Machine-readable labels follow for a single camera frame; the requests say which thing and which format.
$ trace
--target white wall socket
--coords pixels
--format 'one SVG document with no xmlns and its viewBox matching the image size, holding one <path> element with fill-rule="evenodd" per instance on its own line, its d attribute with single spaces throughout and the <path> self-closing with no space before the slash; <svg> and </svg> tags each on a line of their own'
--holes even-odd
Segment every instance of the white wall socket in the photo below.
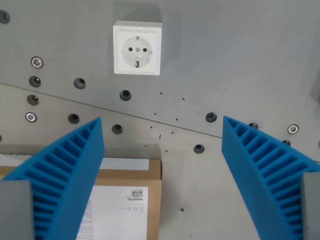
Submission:
<svg viewBox="0 0 320 240">
<path fill-rule="evenodd" d="M 160 75 L 162 23 L 116 21 L 113 25 L 115 74 Z"/>
</svg>

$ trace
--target metal panel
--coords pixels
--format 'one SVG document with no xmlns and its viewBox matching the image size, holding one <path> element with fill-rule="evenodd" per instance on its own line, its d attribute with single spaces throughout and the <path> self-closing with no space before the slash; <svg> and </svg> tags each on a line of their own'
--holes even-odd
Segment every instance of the metal panel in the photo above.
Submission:
<svg viewBox="0 0 320 240">
<path fill-rule="evenodd" d="M 0 153 L 32 155 L 101 116 L 106 157 L 162 159 L 161 240 L 259 239 L 221 153 L 221 138 L 41 93 L 32 106 L 32 93 L 0 84 Z M 27 112 L 37 121 L 28 122 Z M 80 117 L 78 124 L 68 122 L 71 113 Z M 112 132 L 114 124 L 122 126 L 121 134 Z M 203 153 L 194 153 L 197 144 Z"/>
<path fill-rule="evenodd" d="M 4 0 L 1 8 L 11 16 L 0 24 L 2 83 L 214 136 L 223 115 L 283 140 L 298 124 L 289 140 L 319 151 L 318 0 Z M 113 73 L 116 20 L 163 23 L 160 76 Z M 209 112 L 216 122 L 205 121 Z"/>
</svg>

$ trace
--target bolt head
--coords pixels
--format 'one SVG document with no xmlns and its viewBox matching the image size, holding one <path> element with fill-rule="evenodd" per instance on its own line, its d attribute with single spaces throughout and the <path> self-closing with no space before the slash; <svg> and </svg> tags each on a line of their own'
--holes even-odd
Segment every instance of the bolt head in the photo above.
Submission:
<svg viewBox="0 0 320 240">
<path fill-rule="evenodd" d="M 43 67 L 44 62 L 42 61 L 42 59 L 38 56 L 35 56 L 31 59 L 31 64 L 33 67 L 35 67 L 36 69 L 40 69 Z"/>
<path fill-rule="evenodd" d="M 28 113 L 25 115 L 25 119 L 26 119 L 28 122 L 34 123 L 34 122 L 37 120 L 37 116 L 36 116 L 33 112 L 28 112 Z"/>
<path fill-rule="evenodd" d="M 292 124 L 288 127 L 288 133 L 295 134 L 299 131 L 299 127 L 296 124 Z"/>
</svg>

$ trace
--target blue foam pad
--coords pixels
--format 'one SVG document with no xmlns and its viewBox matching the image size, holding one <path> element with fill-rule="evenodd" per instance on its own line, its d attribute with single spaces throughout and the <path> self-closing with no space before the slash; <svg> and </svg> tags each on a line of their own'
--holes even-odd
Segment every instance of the blue foam pad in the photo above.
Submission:
<svg viewBox="0 0 320 240">
<path fill-rule="evenodd" d="M 4 177 L 29 180 L 36 240 L 74 240 L 105 155 L 101 119 L 63 136 Z"/>
<path fill-rule="evenodd" d="M 222 153 L 261 240 L 303 239 L 300 185 L 320 165 L 247 124 L 223 118 Z"/>
</svg>

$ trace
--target barcode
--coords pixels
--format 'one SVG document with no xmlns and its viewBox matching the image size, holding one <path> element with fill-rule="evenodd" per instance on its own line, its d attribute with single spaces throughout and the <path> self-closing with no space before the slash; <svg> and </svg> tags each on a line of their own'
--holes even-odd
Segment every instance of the barcode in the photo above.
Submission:
<svg viewBox="0 0 320 240">
<path fill-rule="evenodd" d="M 132 194 L 143 194 L 143 191 L 131 191 Z"/>
<path fill-rule="evenodd" d="M 128 198 L 128 201 L 143 201 L 143 198 Z"/>
</svg>

